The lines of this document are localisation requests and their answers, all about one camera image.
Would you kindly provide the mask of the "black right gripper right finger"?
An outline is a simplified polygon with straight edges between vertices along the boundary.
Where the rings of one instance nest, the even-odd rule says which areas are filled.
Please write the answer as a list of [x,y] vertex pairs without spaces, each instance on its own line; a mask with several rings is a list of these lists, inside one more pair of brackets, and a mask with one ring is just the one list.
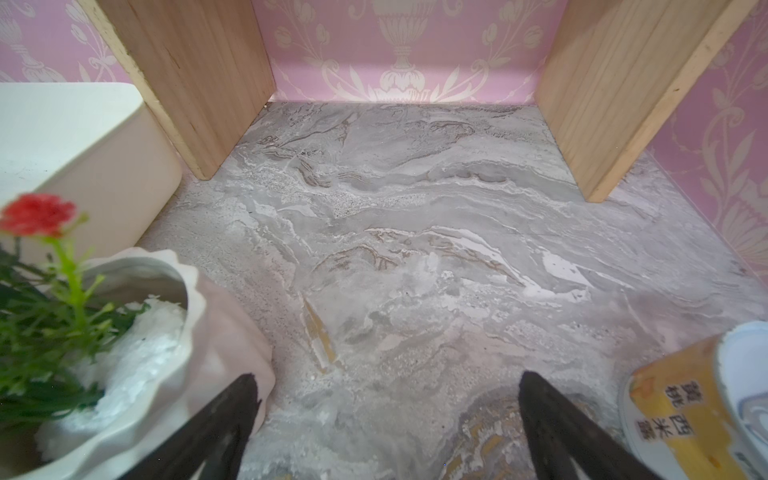
[[656,479],[658,476],[534,371],[524,371],[518,403],[539,479]]

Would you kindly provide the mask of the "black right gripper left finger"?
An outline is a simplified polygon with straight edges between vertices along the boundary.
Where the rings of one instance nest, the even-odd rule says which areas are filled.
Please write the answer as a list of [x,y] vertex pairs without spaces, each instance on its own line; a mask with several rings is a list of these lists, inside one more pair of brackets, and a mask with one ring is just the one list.
[[235,479],[262,401],[252,374],[243,374],[124,479]]

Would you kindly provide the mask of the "red flower white pot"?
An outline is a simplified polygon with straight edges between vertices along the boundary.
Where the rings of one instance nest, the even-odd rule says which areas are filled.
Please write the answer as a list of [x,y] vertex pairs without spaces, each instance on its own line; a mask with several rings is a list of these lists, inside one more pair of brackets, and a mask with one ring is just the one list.
[[89,260],[74,203],[1,211],[1,475],[124,479],[243,374],[275,383],[265,335],[226,290],[163,250]]

